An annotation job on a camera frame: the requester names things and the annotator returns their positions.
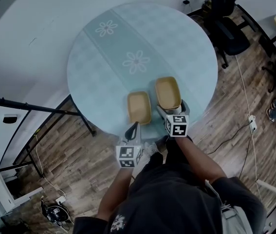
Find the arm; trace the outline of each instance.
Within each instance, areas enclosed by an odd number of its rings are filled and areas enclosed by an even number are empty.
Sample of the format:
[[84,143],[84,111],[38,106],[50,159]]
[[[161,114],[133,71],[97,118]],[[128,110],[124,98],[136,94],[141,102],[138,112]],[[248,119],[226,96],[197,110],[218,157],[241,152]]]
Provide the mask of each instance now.
[[103,196],[97,218],[108,221],[115,208],[126,200],[133,168],[121,168]]
[[206,179],[212,184],[218,178],[226,177],[222,168],[210,157],[204,154],[188,138],[175,138],[180,149],[189,162],[193,173],[202,181]]
[[201,180],[209,180],[223,202],[244,210],[254,234],[262,233],[266,211],[260,200],[238,178],[227,178],[221,167],[197,148],[188,138],[175,138],[188,160],[193,173]]

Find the wooden floor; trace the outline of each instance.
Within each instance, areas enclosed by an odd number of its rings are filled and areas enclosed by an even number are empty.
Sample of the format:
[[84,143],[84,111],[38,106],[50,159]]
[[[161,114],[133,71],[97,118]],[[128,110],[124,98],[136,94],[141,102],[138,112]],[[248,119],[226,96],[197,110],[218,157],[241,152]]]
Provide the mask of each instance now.
[[[233,19],[241,22],[242,12],[235,9]],[[199,17],[193,17],[201,23]],[[253,138],[257,154],[258,178],[276,186],[276,122],[271,123],[265,109],[275,96],[267,92],[272,78],[261,70],[270,60],[258,43],[259,32],[253,32],[247,26],[243,29],[251,46],[238,55],[243,74],[251,114],[256,116],[257,131]],[[190,129],[194,143],[205,153],[209,153],[224,140],[233,136],[239,127],[248,123],[248,110],[239,69],[235,57],[229,57],[229,67],[221,68],[223,61],[218,56],[218,84],[202,119]],[[249,127],[242,129],[230,142],[221,146],[210,155],[222,166],[228,176],[238,176],[250,137]],[[38,154],[48,180],[66,192],[64,205],[69,209],[72,219],[78,216],[94,216],[105,191],[115,177],[118,166],[114,157],[114,145],[117,137],[97,129],[92,137],[79,117],[64,116],[38,145]],[[252,144],[241,175],[244,184],[258,196],[255,184],[255,155]],[[4,218],[8,223],[16,223],[21,218],[28,223],[33,233],[44,231],[56,233],[60,229],[50,224],[40,213],[40,197],[54,202],[61,196],[44,179],[39,178],[32,166],[22,168],[19,178],[23,183],[23,193],[36,187],[44,188],[41,194],[33,197],[13,214]],[[260,188],[263,204],[267,209],[275,201],[274,195]]]

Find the power outlet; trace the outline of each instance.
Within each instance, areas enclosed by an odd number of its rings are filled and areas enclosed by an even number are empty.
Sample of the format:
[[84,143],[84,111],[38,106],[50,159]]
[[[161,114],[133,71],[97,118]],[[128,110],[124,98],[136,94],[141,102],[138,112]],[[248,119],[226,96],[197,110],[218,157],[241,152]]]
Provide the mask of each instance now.
[[56,199],[56,202],[57,202],[58,205],[62,204],[65,201],[66,201],[66,198],[64,196],[61,196],[61,197]]
[[251,133],[253,133],[255,130],[257,130],[256,117],[254,115],[250,115],[248,117],[248,121],[250,123],[249,126]]

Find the rectangular wooden tray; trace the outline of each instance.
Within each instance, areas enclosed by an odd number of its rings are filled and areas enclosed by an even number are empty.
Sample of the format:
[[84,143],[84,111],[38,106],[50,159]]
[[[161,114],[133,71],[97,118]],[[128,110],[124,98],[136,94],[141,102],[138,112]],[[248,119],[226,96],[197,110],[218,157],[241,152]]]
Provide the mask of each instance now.
[[158,103],[162,108],[174,109],[181,105],[181,95],[174,77],[157,79],[155,87]]
[[151,103],[146,92],[130,93],[127,97],[130,122],[139,122],[141,125],[151,122]]

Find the round table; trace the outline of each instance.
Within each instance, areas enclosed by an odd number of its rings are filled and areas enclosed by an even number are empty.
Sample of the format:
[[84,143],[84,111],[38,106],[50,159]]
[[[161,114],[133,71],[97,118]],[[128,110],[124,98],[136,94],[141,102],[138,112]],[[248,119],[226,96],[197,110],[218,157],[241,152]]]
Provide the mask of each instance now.
[[192,124],[210,102],[218,78],[215,50],[204,30],[175,9],[144,2],[120,5],[90,21],[75,39],[67,67],[75,104],[107,133],[124,133],[128,94],[146,91],[152,121],[141,127],[143,139],[167,134],[156,111],[156,79],[176,79]]

